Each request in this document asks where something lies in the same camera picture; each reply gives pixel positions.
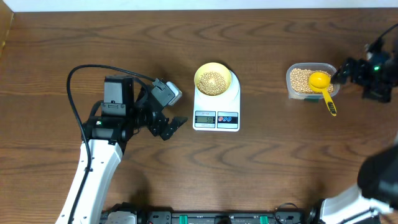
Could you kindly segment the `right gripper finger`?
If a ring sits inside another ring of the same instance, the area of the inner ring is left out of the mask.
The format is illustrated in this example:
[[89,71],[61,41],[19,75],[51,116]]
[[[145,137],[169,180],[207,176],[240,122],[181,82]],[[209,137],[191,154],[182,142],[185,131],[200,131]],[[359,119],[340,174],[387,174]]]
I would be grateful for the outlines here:
[[358,61],[354,58],[347,58],[340,67],[342,73],[355,73],[358,69]]
[[337,70],[336,73],[331,77],[332,84],[345,85],[348,78],[352,77],[352,71],[350,70]]

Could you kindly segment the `yellow measuring scoop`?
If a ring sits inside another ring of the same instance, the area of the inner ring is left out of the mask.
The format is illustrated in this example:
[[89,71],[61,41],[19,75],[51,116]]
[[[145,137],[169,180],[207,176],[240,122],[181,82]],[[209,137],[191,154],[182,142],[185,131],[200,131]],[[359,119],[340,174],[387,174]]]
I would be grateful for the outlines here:
[[311,90],[317,93],[322,93],[323,98],[326,103],[326,107],[332,116],[337,115],[337,110],[335,104],[328,92],[328,87],[330,85],[331,78],[322,72],[312,73],[308,79],[308,85]]

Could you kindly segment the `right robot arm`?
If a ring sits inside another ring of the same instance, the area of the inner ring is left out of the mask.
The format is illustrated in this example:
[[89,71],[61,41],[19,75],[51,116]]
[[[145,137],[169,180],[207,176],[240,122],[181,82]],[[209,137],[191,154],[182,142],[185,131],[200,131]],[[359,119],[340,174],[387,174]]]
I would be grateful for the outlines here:
[[[397,86],[397,52],[385,56],[370,52],[367,60],[348,58],[332,76],[333,83],[347,79],[364,87],[363,98],[388,103]],[[321,200],[307,223],[380,223],[380,216],[397,210],[397,145],[367,158],[357,183],[339,195]]]

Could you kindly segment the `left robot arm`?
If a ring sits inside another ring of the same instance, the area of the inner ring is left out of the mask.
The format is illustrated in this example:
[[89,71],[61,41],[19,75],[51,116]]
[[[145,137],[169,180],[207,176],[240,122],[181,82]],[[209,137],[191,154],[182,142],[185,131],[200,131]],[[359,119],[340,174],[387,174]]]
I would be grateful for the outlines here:
[[182,92],[172,83],[155,79],[146,85],[136,77],[104,79],[104,99],[95,103],[80,124],[80,160],[57,223],[99,223],[113,174],[127,142],[143,127],[164,141],[186,117],[167,118],[162,110],[174,105]]

